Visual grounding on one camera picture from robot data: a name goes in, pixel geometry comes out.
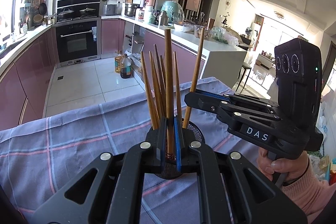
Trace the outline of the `pink sleeve right forearm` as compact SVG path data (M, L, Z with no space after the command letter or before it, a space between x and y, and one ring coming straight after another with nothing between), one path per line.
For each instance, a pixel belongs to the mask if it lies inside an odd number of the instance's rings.
M318 180L310 164L303 175L281 190L305 213L308 223L335 223L335 184Z

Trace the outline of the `person right hand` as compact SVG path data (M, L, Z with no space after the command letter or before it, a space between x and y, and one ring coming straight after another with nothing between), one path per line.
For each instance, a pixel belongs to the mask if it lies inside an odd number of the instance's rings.
M284 181L292 182L299 179L307 171L309 167L309 156L306 151L303 151L300 157L295 160L281 158L272 161L268 157L268 151L259 148L257 166L262 174L269 180L273 180L275 173L286 173L287 176Z

